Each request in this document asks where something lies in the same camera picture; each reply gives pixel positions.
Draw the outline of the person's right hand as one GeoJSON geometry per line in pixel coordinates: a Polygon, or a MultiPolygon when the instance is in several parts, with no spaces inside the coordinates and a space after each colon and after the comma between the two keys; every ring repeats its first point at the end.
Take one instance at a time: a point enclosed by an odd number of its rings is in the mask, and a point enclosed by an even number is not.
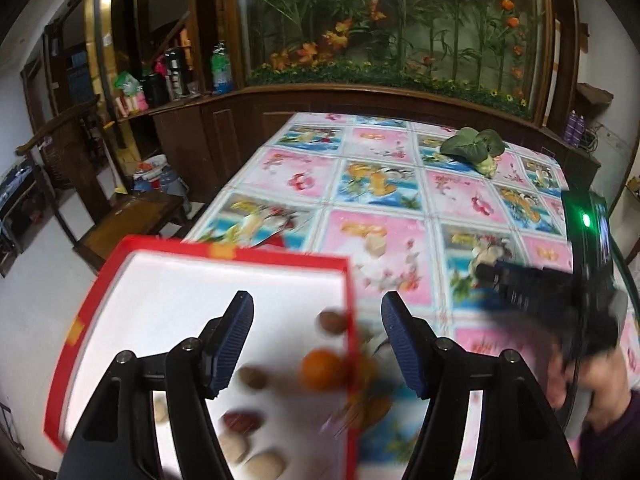
{"type": "MultiPolygon", "coordinates": [[[[552,408],[560,408],[566,397],[566,383],[573,377],[573,364],[563,364],[558,344],[552,344],[548,365],[547,399],[552,408]]],[[[616,347],[592,356],[580,364],[576,382],[593,393],[585,421],[600,434],[626,412],[631,401],[623,351],[616,347]]]]}

